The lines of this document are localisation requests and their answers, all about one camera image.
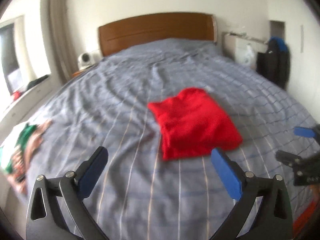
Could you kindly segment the black and blue backpack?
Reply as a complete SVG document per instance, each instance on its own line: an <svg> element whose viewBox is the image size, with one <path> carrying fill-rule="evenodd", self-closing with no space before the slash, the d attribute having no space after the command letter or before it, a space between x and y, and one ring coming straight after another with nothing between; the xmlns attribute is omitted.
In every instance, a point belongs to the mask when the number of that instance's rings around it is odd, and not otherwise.
<svg viewBox="0 0 320 240"><path fill-rule="evenodd" d="M258 74L285 90L290 75L290 51L282 38L272 36L265 53L257 53Z"/></svg>

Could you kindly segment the dark clothes on bench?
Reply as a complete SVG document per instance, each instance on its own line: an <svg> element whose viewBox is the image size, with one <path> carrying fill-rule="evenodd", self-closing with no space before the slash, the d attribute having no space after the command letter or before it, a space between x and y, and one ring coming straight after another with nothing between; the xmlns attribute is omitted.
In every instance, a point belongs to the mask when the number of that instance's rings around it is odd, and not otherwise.
<svg viewBox="0 0 320 240"><path fill-rule="evenodd" d="M28 91L30 89L32 89L33 87L35 87L36 85L39 85L41 82L43 82L44 80L46 80L47 78L49 78L50 75L49 74L46 74L42 77L39 77L38 79L35 79L33 81L30 81L27 86L26 86L26 89L25 91Z"/></svg>

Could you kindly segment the white window bench cabinet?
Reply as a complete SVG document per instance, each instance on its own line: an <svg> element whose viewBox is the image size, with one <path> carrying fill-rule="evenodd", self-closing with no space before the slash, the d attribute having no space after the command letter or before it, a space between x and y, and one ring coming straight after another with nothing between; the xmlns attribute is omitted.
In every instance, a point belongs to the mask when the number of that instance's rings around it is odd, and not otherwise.
<svg viewBox="0 0 320 240"><path fill-rule="evenodd" d="M1 113L1 141L12 128L34 114L40 103L53 91L52 78L49 76L38 85L26 91L20 98Z"/></svg>

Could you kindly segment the green garment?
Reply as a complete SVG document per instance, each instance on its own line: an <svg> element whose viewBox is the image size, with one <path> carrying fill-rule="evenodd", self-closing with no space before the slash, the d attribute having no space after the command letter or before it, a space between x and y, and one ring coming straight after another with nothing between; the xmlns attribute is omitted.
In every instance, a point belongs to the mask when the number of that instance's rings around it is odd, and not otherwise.
<svg viewBox="0 0 320 240"><path fill-rule="evenodd" d="M3 141L1 144L1 168L5 173L11 174L13 172L11 158L14 155L15 148L18 147L24 152L29 138L36 129L37 125L22 122L17 124Z"/></svg>

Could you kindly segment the white round fan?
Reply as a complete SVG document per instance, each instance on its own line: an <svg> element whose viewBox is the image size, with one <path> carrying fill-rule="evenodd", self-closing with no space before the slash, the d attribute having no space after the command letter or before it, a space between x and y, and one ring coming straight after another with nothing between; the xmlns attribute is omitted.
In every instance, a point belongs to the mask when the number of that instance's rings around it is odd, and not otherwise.
<svg viewBox="0 0 320 240"><path fill-rule="evenodd" d="M90 53L82 53L78 57L78 68L79 70L86 69L95 64L93 56Z"/></svg>

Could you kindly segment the white plastic bag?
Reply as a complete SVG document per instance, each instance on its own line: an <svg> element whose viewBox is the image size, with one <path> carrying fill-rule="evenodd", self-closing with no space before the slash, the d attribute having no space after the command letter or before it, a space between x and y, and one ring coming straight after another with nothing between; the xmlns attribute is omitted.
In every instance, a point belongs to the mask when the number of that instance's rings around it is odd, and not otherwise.
<svg viewBox="0 0 320 240"><path fill-rule="evenodd" d="M250 43L246 44L246 49L241 58L241 64L243 66L252 68L255 63L255 52Z"/></svg>

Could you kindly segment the beige curtain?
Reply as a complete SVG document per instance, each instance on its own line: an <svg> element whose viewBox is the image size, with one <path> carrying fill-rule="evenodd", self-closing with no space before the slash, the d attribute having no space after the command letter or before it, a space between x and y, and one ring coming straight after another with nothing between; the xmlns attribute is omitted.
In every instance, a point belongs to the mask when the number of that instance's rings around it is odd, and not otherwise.
<svg viewBox="0 0 320 240"><path fill-rule="evenodd" d="M57 72L61 81L67 83L78 67L69 31L66 0L49 0L49 18Z"/></svg>

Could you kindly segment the brown wooden headboard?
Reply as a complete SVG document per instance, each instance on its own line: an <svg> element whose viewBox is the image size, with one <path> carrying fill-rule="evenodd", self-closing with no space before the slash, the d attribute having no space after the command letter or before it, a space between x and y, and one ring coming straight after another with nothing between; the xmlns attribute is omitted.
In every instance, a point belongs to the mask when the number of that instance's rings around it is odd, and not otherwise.
<svg viewBox="0 0 320 240"><path fill-rule="evenodd" d="M215 16L200 12L163 12L129 17L98 28L99 46L103 56L167 38L216 43Z"/></svg>

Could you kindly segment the red knit sweater white motif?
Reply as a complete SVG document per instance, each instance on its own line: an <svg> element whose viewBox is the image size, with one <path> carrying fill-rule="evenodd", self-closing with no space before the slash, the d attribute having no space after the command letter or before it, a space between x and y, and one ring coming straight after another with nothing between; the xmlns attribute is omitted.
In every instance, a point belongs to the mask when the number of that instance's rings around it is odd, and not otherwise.
<svg viewBox="0 0 320 240"><path fill-rule="evenodd" d="M161 132L164 161L209 155L214 148L231 151L243 139L228 114L201 88L148 103Z"/></svg>

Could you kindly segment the red item on bench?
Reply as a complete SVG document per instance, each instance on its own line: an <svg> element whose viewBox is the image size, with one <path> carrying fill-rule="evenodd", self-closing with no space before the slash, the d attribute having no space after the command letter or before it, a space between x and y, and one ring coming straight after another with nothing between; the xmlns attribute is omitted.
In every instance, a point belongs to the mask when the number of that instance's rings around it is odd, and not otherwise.
<svg viewBox="0 0 320 240"><path fill-rule="evenodd" d="M11 99L12 102L16 101L17 99L19 99L21 96L23 95L23 92L21 92L20 90L16 90L12 93L11 95Z"/></svg>

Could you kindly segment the white bedside cabinet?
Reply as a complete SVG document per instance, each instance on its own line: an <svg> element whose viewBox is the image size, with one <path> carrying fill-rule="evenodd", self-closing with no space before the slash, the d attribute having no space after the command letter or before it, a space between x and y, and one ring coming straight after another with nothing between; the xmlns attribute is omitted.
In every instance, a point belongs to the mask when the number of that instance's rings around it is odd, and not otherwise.
<svg viewBox="0 0 320 240"><path fill-rule="evenodd" d="M246 44L248 43L251 44L255 52L255 63L251 69L256 70L258 53L265 53L267 51L266 42L247 36L241 36L239 34L224 33L222 38L222 51L226 57L232 59L237 64L242 65L241 58L245 52Z"/></svg>

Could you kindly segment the tan pink garment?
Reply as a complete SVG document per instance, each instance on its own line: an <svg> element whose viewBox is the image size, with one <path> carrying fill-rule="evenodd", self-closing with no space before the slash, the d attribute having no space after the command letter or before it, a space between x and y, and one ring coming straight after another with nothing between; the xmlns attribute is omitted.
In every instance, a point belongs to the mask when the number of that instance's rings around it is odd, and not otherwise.
<svg viewBox="0 0 320 240"><path fill-rule="evenodd" d="M18 147L15 148L14 155L11 158L13 172L11 174L7 174L1 168L10 185L18 193L27 193L27 171L34 154L43 142L42 136L49 128L51 123L52 121L50 119L40 124L29 123L31 125L37 125L37 129L29 138L24 152L22 152Z"/></svg>

